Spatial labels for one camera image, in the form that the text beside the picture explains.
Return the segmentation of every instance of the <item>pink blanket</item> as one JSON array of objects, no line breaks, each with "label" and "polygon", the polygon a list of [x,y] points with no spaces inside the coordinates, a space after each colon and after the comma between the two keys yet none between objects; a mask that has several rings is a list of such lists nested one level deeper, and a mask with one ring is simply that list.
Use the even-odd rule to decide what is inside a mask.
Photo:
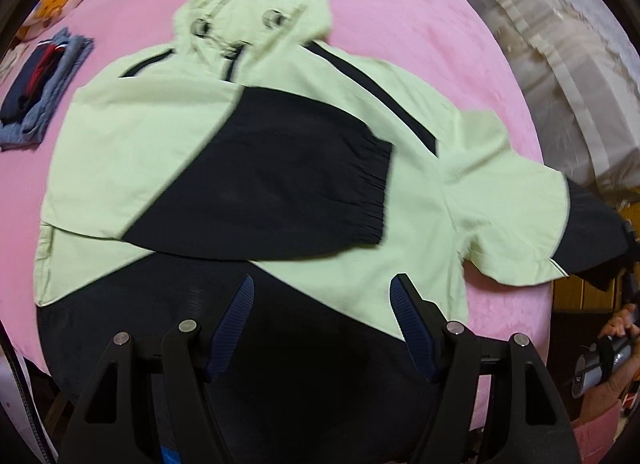
[{"label": "pink blanket", "polygon": [[[16,347],[40,368],[42,356],[32,299],[38,212],[50,157],[71,96],[101,68],[140,48],[172,38],[172,14],[185,0],[85,0],[60,25],[95,39],[37,150],[0,154],[0,315]],[[460,108],[491,108],[514,148],[542,160],[526,104],[500,48],[465,0],[331,0],[332,45],[389,60],[420,76]],[[0,98],[12,79],[0,88]],[[551,299],[548,286],[507,288],[466,268],[469,327],[477,334],[529,335],[546,357]],[[481,426],[484,381],[473,426]]]}]

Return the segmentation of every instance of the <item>cartoon bear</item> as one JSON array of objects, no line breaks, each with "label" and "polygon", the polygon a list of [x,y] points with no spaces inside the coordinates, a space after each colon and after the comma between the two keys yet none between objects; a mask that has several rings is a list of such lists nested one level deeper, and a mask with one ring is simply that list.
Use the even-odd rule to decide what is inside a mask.
[{"label": "cartoon bear", "polygon": [[33,17],[41,20],[42,25],[46,28],[51,22],[62,14],[62,9],[69,0],[41,0],[36,6]]}]

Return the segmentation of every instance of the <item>human hand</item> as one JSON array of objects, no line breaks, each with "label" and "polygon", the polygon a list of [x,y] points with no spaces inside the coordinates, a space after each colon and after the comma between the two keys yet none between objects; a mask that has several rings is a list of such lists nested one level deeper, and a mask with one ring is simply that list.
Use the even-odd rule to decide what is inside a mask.
[{"label": "human hand", "polygon": [[[631,319],[631,313],[635,308],[636,306],[633,304],[625,305],[602,328],[598,338],[603,336],[622,337],[625,334],[638,338],[640,328],[634,325]],[[574,426],[596,419],[612,408],[638,370],[640,370],[640,338],[636,339],[631,357],[611,375],[609,380],[594,386],[584,394],[580,417],[574,422]]]}]

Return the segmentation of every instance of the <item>metal screw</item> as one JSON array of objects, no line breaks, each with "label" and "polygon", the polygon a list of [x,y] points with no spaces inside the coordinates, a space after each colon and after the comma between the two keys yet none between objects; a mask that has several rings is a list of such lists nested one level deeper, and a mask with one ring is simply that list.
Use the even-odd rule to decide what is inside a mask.
[{"label": "metal screw", "polygon": [[530,339],[526,334],[517,333],[513,340],[521,347],[526,347],[530,343]]},{"label": "metal screw", "polygon": [[450,321],[447,323],[447,330],[457,336],[465,331],[465,326],[459,321]]},{"label": "metal screw", "polygon": [[113,337],[113,342],[116,343],[116,345],[124,345],[127,341],[129,341],[129,334],[126,332],[118,332]]},{"label": "metal screw", "polygon": [[180,332],[192,332],[196,329],[198,324],[193,319],[186,319],[180,322],[178,329]]}]

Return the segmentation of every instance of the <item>elastic cuff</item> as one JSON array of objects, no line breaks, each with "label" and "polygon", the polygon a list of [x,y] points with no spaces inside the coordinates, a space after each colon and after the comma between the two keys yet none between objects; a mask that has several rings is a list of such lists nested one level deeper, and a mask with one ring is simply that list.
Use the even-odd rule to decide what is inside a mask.
[{"label": "elastic cuff", "polygon": [[369,155],[358,167],[362,178],[360,199],[353,203],[355,213],[348,220],[355,244],[379,244],[385,223],[386,177],[393,146],[384,140],[367,142]]}]

